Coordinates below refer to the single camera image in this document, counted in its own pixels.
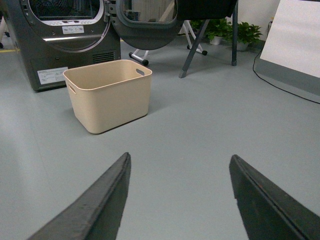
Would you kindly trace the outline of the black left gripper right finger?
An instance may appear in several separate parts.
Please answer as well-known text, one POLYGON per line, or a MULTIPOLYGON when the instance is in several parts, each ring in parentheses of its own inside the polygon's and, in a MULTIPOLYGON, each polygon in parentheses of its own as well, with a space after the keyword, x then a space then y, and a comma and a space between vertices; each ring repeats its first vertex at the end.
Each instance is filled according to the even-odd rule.
POLYGON ((262 173, 233 155, 233 194, 250 240, 318 240, 320 217, 262 173))

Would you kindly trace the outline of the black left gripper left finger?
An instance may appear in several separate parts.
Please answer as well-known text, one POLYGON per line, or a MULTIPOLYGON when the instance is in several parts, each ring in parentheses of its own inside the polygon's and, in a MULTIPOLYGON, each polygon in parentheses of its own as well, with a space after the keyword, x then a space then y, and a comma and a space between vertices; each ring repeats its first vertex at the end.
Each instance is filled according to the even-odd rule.
POLYGON ((30 239, 116 239, 129 193, 130 176, 131 156, 126 152, 80 197, 30 239))

